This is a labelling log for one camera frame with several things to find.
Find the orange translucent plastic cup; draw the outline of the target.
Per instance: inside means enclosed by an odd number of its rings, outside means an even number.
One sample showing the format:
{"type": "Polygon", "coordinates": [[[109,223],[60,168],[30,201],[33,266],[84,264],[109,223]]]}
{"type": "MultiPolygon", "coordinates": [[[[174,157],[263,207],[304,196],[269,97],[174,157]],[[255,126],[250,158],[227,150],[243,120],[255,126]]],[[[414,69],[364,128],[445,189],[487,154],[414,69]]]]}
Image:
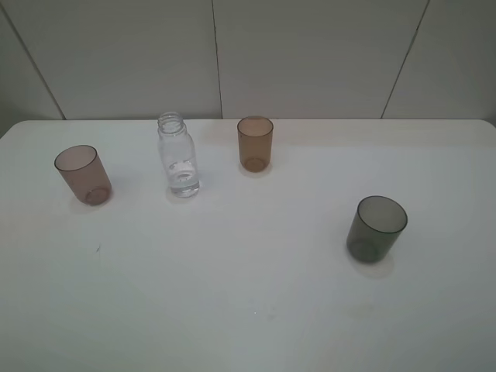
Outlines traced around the orange translucent plastic cup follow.
{"type": "Polygon", "coordinates": [[[274,124],[262,116],[249,116],[237,124],[239,160],[246,171],[258,173],[270,164],[274,124]]]}

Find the grey translucent plastic cup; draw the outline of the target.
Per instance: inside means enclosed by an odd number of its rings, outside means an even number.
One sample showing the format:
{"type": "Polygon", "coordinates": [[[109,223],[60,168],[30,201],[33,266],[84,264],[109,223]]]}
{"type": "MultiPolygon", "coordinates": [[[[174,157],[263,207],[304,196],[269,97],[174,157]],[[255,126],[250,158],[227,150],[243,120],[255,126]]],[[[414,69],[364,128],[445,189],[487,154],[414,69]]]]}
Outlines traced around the grey translucent plastic cup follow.
{"type": "Polygon", "coordinates": [[[395,200],[371,195],[356,207],[347,239],[350,256],[361,263],[382,261],[408,224],[408,215],[395,200]]]}

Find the pink translucent plastic cup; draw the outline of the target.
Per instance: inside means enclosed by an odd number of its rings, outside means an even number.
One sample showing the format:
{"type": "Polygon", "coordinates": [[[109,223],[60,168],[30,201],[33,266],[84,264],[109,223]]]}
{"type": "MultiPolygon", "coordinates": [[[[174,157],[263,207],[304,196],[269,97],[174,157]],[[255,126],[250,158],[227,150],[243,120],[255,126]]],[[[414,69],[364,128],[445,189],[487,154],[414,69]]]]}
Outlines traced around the pink translucent plastic cup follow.
{"type": "Polygon", "coordinates": [[[81,203],[95,206],[110,199],[112,184],[93,146],[67,148],[57,155],[54,166],[81,203]]]}

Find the clear plastic water bottle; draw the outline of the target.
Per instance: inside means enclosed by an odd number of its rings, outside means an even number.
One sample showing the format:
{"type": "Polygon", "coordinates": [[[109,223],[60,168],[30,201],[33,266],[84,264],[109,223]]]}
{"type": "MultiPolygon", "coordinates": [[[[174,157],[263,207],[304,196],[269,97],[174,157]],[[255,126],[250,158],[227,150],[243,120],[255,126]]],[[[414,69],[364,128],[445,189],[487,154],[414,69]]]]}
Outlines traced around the clear plastic water bottle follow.
{"type": "Polygon", "coordinates": [[[165,112],[157,120],[158,150],[170,192],[190,198],[200,188],[195,145],[182,116],[165,112]]]}

